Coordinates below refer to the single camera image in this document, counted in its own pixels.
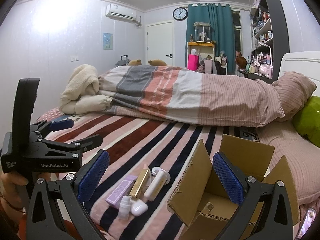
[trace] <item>phone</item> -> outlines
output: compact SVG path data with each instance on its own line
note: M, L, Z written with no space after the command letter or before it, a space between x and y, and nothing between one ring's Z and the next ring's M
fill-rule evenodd
M304 216L304 219L302 220L303 223L301 223L300 225L299 233L295 240L300 240L303 237L303 235L306 233L315 219L316 211L313 208L309 208L306 215Z

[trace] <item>white headboard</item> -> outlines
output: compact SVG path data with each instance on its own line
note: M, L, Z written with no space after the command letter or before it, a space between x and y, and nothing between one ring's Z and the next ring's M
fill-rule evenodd
M285 54L282 58L279 77L287 71L295 71L310 78L317 85L313 96L320 97L320 51Z

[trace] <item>white door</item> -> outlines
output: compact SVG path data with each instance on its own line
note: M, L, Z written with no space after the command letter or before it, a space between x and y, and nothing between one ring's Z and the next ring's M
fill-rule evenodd
M172 22L155 23L147 26L147 62L160 59L173 66Z

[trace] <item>teal curtain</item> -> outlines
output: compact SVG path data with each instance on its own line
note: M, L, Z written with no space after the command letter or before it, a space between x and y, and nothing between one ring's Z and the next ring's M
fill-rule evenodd
M232 19L232 11L230 5L222 6L221 4L215 5L212 3L205 6L198 4L188 6L188 22L187 22L187 35L186 47L192 34L195 39L195 22L207 22L211 24L211 40L215 41L216 56L220 55L223 50L228 57L228 73L235 73L235 32ZM188 51L186 51L186 66L187 66Z

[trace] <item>air conditioner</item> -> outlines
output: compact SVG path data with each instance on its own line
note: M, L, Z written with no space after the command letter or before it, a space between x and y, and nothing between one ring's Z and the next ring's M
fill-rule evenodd
M112 3L107 6L106 16L128 21L134 21L136 19L137 12L130 8L126 8L121 5L116 5Z

